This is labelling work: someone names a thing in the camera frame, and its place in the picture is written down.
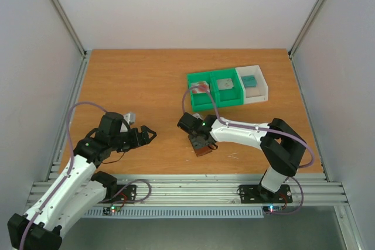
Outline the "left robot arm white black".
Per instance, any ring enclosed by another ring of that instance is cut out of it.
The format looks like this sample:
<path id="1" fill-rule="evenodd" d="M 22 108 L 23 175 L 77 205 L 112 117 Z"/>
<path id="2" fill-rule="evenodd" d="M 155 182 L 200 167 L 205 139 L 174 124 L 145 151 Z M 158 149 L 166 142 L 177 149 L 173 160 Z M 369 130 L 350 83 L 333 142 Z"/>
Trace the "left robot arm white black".
<path id="1" fill-rule="evenodd" d="M 59 249 L 68 230 L 97 203 L 111 203 L 110 212 L 136 203 L 135 182 L 117 185 L 117 178 L 99 171 L 112 152 L 125 153 L 151 143 L 156 132 L 131 128 L 135 115 L 106 112 L 99 126 L 80 140 L 73 156 L 44 195 L 23 215 L 8 221 L 13 249 Z"/>

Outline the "brown leather card holder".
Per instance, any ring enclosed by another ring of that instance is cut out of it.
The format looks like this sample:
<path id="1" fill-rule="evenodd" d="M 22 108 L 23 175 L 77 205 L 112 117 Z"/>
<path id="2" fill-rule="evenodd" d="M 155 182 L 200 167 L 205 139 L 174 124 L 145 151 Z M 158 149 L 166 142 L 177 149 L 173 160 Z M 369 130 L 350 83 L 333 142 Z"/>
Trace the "brown leather card holder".
<path id="1" fill-rule="evenodd" d="M 212 149 L 209 146 L 193 145 L 193 151 L 197 157 L 201 157 L 212 152 Z"/>

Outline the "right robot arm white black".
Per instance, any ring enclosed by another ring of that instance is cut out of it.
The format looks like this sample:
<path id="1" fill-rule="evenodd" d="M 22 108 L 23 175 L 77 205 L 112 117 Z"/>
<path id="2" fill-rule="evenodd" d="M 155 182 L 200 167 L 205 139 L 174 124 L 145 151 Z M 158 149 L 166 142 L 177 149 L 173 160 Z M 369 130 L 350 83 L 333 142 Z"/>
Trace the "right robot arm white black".
<path id="1" fill-rule="evenodd" d="M 284 180 L 296 175 L 306 148 L 300 136 L 283 120 L 275 118 L 269 124 L 248 124 L 208 115 L 184 113 L 178 127 L 188 134 L 196 154 L 204 155 L 218 148 L 219 142 L 237 143 L 263 152 L 269 168 L 263 174 L 255 196 L 263 203 L 272 203 L 286 192 Z"/>

